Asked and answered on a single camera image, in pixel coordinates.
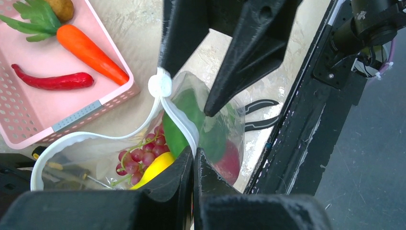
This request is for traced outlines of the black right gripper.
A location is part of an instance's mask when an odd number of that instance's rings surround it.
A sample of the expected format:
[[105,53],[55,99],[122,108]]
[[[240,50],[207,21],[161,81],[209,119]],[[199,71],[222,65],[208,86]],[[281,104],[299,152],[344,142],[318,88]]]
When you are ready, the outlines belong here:
[[164,0],[158,66],[172,78],[209,29],[232,37],[204,113],[216,115],[234,96],[282,64],[300,0]]

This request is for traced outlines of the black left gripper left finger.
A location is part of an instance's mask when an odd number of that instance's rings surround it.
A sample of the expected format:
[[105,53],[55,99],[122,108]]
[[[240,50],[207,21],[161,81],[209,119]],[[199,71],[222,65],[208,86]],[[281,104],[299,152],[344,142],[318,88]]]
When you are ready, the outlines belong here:
[[137,190],[37,191],[19,196],[3,230],[188,230],[192,225],[193,154]]

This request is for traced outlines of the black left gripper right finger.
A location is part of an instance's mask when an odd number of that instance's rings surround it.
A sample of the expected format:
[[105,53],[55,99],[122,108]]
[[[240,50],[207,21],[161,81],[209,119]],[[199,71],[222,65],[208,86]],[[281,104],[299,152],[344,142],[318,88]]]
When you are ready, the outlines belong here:
[[310,195],[247,195],[211,166],[203,149],[194,159],[196,230],[330,230],[328,215]]

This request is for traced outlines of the red apple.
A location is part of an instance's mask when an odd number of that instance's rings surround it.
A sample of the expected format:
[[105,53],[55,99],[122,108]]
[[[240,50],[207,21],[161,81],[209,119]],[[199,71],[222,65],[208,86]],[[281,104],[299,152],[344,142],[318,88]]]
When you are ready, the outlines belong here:
[[214,164],[214,168],[230,185],[234,185],[238,179],[240,167],[238,148],[232,141],[227,140],[226,151],[222,159]]

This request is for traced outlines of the yellow banana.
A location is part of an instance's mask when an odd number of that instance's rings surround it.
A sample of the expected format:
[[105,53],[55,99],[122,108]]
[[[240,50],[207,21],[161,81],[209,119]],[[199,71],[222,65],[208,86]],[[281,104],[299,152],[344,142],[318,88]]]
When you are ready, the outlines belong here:
[[164,170],[166,170],[169,166],[171,166],[174,161],[175,158],[171,152],[162,153],[160,156],[154,159],[154,161],[148,166],[148,168],[144,172],[144,175],[142,176],[140,181],[134,186],[132,186],[130,190],[136,190],[146,185],[155,177],[157,177],[159,174],[161,174]]

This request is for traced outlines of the purple grape bunch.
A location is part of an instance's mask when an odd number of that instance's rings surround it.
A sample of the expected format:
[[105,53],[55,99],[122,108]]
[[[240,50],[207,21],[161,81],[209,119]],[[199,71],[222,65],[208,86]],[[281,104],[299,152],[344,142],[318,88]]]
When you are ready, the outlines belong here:
[[163,125],[160,124],[139,144],[121,151],[115,172],[120,177],[111,182],[112,187],[126,184],[130,187],[137,184],[148,166],[162,153],[170,152],[167,145]]

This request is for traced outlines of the green bell pepper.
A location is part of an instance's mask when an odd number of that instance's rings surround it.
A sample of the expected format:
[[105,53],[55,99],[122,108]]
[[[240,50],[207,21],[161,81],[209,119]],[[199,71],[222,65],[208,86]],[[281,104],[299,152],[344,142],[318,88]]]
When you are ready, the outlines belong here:
[[208,91],[197,92],[188,88],[179,90],[171,99],[173,104],[183,112],[179,119],[190,132],[195,148],[202,148],[206,158],[213,164],[226,156],[227,144],[237,148],[237,162],[240,162],[240,145],[243,140],[243,126],[235,106],[228,104],[222,113],[207,117],[199,107],[200,100],[205,100]]

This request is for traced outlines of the clear dotted zip top bag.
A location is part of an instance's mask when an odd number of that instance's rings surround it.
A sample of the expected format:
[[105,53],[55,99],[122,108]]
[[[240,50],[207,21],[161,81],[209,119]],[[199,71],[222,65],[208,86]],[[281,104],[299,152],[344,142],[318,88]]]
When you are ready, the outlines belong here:
[[202,150],[219,177],[234,185],[244,156],[245,108],[231,100],[206,116],[209,88],[188,71],[171,77],[160,67],[148,89],[154,102],[138,129],[122,137],[75,132],[57,140],[37,159],[31,190],[139,188],[186,147],[192,154]]

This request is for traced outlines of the pink perforated plastic basket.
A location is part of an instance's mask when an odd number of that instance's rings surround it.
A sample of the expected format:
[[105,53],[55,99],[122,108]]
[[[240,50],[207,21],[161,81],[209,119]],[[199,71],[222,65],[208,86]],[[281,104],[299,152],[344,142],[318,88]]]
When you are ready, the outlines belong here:
[[[51,143],[139,93],[134,76],[88,0],[73,2],[72,24],[82,30],[128,76],[118,85],[94,71],[65,50],[55,38],[38,43],[0,24],[0,134],[15,150],[35,143]],[[28,75],[53,77],[86,72],[91,87],[71,91],[46,91],[30,87],[18,78],[12,64]]]

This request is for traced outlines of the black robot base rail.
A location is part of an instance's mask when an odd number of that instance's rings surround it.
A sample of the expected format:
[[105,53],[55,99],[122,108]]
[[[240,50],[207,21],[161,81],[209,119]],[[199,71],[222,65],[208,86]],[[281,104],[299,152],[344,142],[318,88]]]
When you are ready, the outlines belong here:
[[332,33],[352,16],[351,1],[333,0],[245,188],[246,194],[315,195],[351,107],[366,83],[350,70],[330,79],[319,67],[330,57]]

